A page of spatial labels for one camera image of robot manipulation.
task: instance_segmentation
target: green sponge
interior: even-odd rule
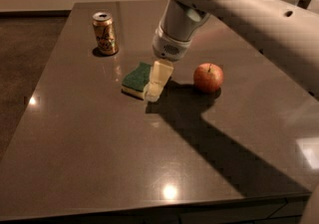
[[[122,80],[122,92],[143,100],[148,90],[151,65],[140,62],[139,66]]]

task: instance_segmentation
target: dark floor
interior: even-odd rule
[[[0,15],[0,161],[66,20]]]

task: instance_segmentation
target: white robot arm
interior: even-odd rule
[[[169,0],[154,37],[155,55],[181,59],[210,14],[319,96],[319,16],[280,0]]]

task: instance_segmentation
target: soda can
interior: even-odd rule
[[[114,20],[111,13],[98,12],[93,15],[93,28],[99,50],[104,55],[113,55],[119,51]]]

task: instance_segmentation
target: can lid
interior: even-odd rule
[[[93,19],[96,21],[107,21],[111,19],[111,14],[107,12],[98,12],[93,15]]]

